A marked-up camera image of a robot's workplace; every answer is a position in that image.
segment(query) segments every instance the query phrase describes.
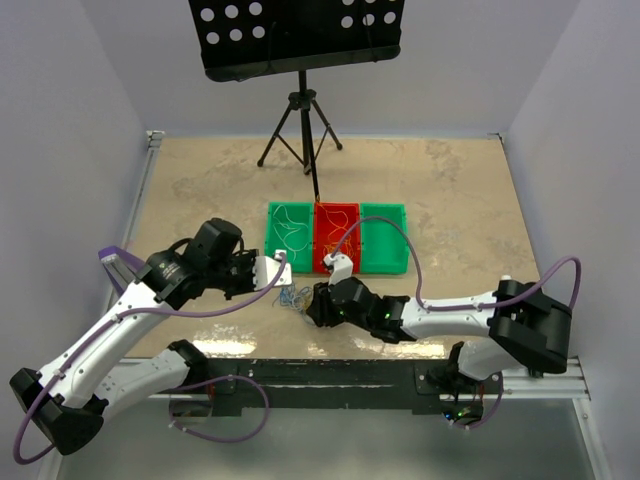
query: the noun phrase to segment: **black bar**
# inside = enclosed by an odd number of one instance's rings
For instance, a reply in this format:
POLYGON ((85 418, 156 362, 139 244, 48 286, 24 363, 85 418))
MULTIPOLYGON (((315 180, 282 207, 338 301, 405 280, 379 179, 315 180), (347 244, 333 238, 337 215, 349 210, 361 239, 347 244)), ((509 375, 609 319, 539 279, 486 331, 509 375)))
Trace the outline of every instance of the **black bar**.
MULTIPOLYGON (((209 359, 212 377, 252 378, 266 391, 272 408, 409 410, 439 415, 443 393, 425 380, 446 360, 286 360, 209 359)), ((495 394, 491 379, 485 393, 495 394)), ((204 393, 204 389, 193 393, 204 393)), ((262 397, 245 382, 215 386, 213 415, 239 416, 243 408, 261 408, 262 397)))

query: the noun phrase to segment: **tripod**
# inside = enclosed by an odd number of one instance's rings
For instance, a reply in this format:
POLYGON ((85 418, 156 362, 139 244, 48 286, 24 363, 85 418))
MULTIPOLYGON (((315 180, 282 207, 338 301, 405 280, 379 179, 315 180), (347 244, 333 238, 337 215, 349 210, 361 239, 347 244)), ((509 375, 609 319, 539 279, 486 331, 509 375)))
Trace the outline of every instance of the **tripod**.
POLYGON ((316 101, 316 91, 310 90, 307 88, 307 72, 306 70, 298 72, 298 84, 299 91, 292 92, 289 94, 289 105, 284 112, 284 115, 280 119, 280 123, 276 127, 276 131, 273 132, 269 143, 267 144, 267 148, 265 149, 262 157, 258 160, 258 166, 262 167, 264 165, 264 159, 267 158, 271 147, 273 146, 276 139, 280 140, 284 143, 284 146, 293 154, 294 157, 302 164, 302 169, 305 175, 309 175, 313 178, 313 192, 315 195, 315 201, 320 201, 320 190, 318 187, 318 174, 316 172, 316 158, 318 158, 318 154, 320 153, 320 149, 324 144, 324 139, 327 137, 327 133, 331 135, 333 141, 336 143, 336 148, 338 150, 342 150, 342 144, 338 140, 333 128, 331 128, 331 124, 327 117, 324 115, 322 110, 320 109, 320 105, 316 101), (318 146, 318 150, 314 152, 313 148, 313 134, 311 132, 311 119, 309 117, 309 112, 311 107, 316 110, 320 120, 324 124, 324 134, 322 135, 322 140, 320 141, 320 145, 318 146), (280 130, 284 126, 287 118, 289 118, 289 114, 292 111, 300 110, 300 120, 301 120, 301 129, 302 129, 302 158, 298 155, 291 145, 289 145, 284 138, 280 135, 280 130))

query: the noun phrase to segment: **gray floor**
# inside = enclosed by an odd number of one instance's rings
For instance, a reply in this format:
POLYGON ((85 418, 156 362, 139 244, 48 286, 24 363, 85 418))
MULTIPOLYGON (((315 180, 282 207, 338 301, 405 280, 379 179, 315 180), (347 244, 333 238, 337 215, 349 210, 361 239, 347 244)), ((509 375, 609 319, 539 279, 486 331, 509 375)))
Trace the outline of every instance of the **gray floor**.
MULTIPOLYGON (((259 422, 210 419, 194 427, 237 435, 259 422)), ((58 480, 591 480, 570 400, 508 400, 482 428, 400 411, 275 410, 254 439, 206 442, 169 429, 167 402, 149 400, 114 419, 58 480)))

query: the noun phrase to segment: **beige tabletop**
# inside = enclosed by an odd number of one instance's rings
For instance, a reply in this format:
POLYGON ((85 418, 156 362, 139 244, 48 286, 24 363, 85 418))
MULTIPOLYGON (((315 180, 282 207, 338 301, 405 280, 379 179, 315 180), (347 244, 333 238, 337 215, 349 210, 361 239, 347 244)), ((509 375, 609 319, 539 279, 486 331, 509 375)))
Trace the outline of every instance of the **beige tabletop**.
MULTIPOLYGON (((409 236, 424 273, 423 298, 471 296, 494 289, 500 276, 538 279, 527 231, 497 139, 341 139, 318 159, 323 202, 403 203, 409 236)), ((264 248, 271 201, 312 202, 311 178, 279 142, 256 167, 266 139, 168 138, 162 143, 138 229, 129 249, 146 258, 193 236, 212 217, 243 231, 246 248, 264 248)), ((292 141, 300 149, 300 142, 292 141)), ((380 295, 415 294, 412 263, 402 276, 361 276, 380 295)), ((326 281, 296 275, 299 287, 326 281)), ((386 345, 351 325, 320 329, 272 302, 277 292, 234 314, 194 320, 173 317, 129 353, 151 357, 186 338, 206 355, 254 358, 446 358, 458 341, 434 337, 386 345)), ((183 310, 216 310, 226 302, 209 291, 183 310)))

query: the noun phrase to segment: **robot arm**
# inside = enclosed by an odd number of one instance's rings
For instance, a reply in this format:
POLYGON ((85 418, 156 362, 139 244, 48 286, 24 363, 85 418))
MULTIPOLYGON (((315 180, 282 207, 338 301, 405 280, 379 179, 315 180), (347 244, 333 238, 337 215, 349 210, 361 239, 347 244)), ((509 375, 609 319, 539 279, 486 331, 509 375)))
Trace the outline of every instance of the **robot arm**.
MULTIPOLYGON (((495 291, 468 298, 423 300, 372 293, 352 277, 353 264, 343 254, 327 255, 331 272, 327 283, 314 286, 307 315, 319 327, 344 322, 367 330, 388 343, 416 341, 437 335, 479 337, 458 344, 450 365, 436 383, 450 386, 457 380, 481 381, 495 372, 524 365, 542 373, 564 373, 567 368, 571 309, 537 291, 526 300, 504 308, 480 308, 513 299, 531 285, 503 277, 495 291), (442 311, 435 307, 476 305, 475 309, 442 311)), ((451 393, 455 388, 448 388, 451 393)))
POLYGON ((60 453, 79 450, 106 419, 149 395, 207 378, 206 358, 184 340, 124 373, 112 371, 142 337, 188 300, 208 288, 223 290, 230 299, 269 283, 291 283, 291 266, 281 267, 278 252, 279 260, 258 256, 257 250, 234 253, 241 238, 242 232, 229 222, 205 222, 194 239, 180 242, 186 245, 182 254, 174 245, 151 255, 117 303, 71 348, 38 372, 23 368, 12 377, 11 387, 25 411, 54 381, 32 419, 60 453), (66 368, 65 362, 87 342, 66 368))

